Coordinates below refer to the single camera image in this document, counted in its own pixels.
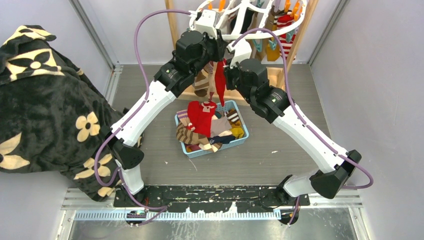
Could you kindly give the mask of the beige maroon-toe sock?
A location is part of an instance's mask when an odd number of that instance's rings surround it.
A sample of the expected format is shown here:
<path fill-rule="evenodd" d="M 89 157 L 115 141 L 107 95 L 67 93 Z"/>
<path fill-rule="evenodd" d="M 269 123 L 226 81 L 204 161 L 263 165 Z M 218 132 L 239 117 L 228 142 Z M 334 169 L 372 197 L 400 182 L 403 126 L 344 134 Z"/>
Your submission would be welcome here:
<path fill-rule="evenodd" d="M 214 72 L 214 62 L 210 61 L 208 65 L 206 66 L 206 72 L 207 72 L 207 80 L 208 80 L 208 100 L 212 101 L 213 96 L 216 92 L 216 85 L 215 85 L 215 72 Z"/>

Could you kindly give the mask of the white oval clip hanger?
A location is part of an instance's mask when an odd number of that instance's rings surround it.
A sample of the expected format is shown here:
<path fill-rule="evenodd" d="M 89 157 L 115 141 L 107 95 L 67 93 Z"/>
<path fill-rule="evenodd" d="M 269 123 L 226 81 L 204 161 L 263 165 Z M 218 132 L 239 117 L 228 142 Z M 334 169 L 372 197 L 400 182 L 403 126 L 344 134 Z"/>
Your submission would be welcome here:
<path fill-rule="evenodd" d="M 274 35 L 280 36 L 295 28 L 299 28 L 305 20 L 309 2 L 307 0 L 205 0 L 199 4 L 196 10 L 190 11 L 190 19 L 188 22 L 188 30 L 194 31 L 194 24 L 197 12 L 203 10 L 214 10 L 217 17 L 214 27 L 221 32 L 222 38 L 225 40 L 236 40 L 249 30 L 245 38 L 247 40 L 268 39 L 272 35 L 264 31 L 264 26 L 269 13 L 274 15 L 272 31 Z M 252 22 L 248 30 L 241 34 L 243 20 L 247 9 L 254 11 Z M 278 17 L 291 12 L 294 17 L 294 23 L 277 30 Z M 234 30 L 230 29 L 230 21 L 237 15 Z"/>

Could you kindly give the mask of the brown beige striped sock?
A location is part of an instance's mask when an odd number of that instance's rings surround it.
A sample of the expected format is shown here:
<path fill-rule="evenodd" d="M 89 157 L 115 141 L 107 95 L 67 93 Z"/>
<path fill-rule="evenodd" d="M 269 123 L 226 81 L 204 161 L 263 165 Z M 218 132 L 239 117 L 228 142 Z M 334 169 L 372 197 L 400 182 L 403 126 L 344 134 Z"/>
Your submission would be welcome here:
<path fill-rule="evenodd" d="M 224 145 L 223 143 L 210 143 L 205 135 L 195 133 L 187 129 L 182 123 L 178 123 L 176 127 L 176 138 L 178 141 L 187 145 L 197 145 L 200 149 L 209 152 L 217 152 Z"/>

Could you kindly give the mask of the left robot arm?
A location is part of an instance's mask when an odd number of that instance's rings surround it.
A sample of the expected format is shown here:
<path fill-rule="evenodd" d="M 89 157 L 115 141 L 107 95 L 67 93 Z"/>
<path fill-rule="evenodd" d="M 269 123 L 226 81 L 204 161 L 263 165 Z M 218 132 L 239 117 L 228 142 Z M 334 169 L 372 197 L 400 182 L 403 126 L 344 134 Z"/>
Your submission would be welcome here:
<path fill-rule="evenodd" d="M 199 32 L 188 30 L 176 42 L 172 59 L 154 75 L 143 96 L 112 126 L 104 126 L 100 134 L 118 165 L 120 179 L 128 190 L 126 200 L 141 206 L 146 200 L 140 163 L 144 153 L 135 146 L 138 137 L 155 117 L 195 81 L 209 63 L 222 60 L 228 42 L 219 29 Z"/>

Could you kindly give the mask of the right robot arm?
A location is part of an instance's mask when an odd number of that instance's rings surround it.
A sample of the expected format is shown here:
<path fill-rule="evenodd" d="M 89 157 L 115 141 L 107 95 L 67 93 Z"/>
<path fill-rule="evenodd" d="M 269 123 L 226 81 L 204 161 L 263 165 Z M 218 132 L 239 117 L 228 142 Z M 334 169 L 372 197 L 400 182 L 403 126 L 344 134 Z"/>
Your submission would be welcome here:
<path fill-rule="evenodd" d="M 227 87 L 238 91 L 261 118 L 288 134 L 317 165 L 317 171 L 301 176 L 289 175 L 282 182 L 277 198 L 291 205 L 298 196 L 318 193 L 333 199 L 353 174 L 362 155 L 347 151 L 317 128 L 281 88 L 270 85 L 267 68 L 257 59 L 223 67 Z"/>

